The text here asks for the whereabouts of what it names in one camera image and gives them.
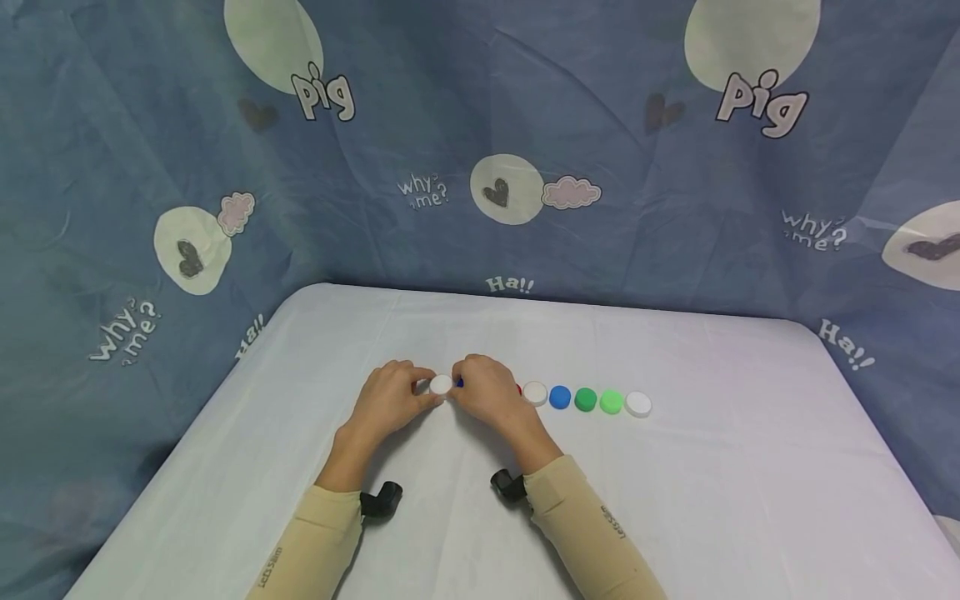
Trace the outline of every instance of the pink cloud print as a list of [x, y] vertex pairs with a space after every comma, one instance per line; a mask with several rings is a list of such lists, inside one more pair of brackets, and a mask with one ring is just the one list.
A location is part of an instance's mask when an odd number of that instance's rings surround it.
[[600, 200], [602, 190], [588, 180], [577, 180], [564, 175], [556, 183], [547, 183], [543, 187], [543, 203], [559, 210], [590, 206]]
[[228, 237], [233, 237], [237, 233], [243, 233], [250, 215], [253, 214], [253, 207], [256, 200], [253, 194], [233, 192], [232, 196], [225, 196], [220, 201], [220, 214], [217, 215], [217, 223]]

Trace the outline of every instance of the white bottle cap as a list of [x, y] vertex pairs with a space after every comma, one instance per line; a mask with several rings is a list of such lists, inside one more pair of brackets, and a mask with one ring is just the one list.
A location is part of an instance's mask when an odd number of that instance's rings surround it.
[[452, 388], [453, 379], [450, 379], [450, 375], [439, 374], [430, 381], [430, 392], [440, 396], [446, 396]]
[[539, 381], [531, 381], [523, 386], [523, 397], [534, 406], [543, 406], [546, 404], [546, 386]]
[[650, 415], [650, 411], [654, 408], [654, 403], [650, 400], [650, 397], [643, 392], [630, 392], [627, 394], [624, 408], [634, 417], [643, 419]]

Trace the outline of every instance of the blue fabric backdrop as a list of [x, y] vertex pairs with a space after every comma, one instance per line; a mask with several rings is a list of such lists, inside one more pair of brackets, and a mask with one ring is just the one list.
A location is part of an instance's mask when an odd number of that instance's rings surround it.
[[809, 326], [960, 517], [955, 0], [0, 0], [0, 597], [318, 281]]

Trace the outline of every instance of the white tablecloth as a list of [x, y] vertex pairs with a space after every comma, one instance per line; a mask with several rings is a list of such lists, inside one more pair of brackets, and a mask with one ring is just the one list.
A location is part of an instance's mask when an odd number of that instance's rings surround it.
[[[67, 598], [244, 598], [369, 371], [469, 352], [653, 399], [646, 420], [540, 414], [672, 600], [960, 598], [960, 561], [800, 325], [327, 284], [281, 306]], [[403, 501], [340, 600], [577, 597], [491, 490], [512, 458], [484, 426], [446, 404], [384, 450], [368, 490]]]

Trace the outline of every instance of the forearm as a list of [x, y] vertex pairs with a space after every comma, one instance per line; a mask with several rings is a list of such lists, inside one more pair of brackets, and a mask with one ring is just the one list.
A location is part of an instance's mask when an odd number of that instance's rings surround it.
[[347, 426], [300, 502], [248, 600], [328, 600], [360, 540], [360, 488], [375, 448]]
[[534, 522], [585, 600], [665, 600], [660, 583], [573, 459], [524, 477]]
[[524, 403], [496, 426], [516, 457], [520, 472], [530, 475], [564, 455], [547, 433], [537, 409]]

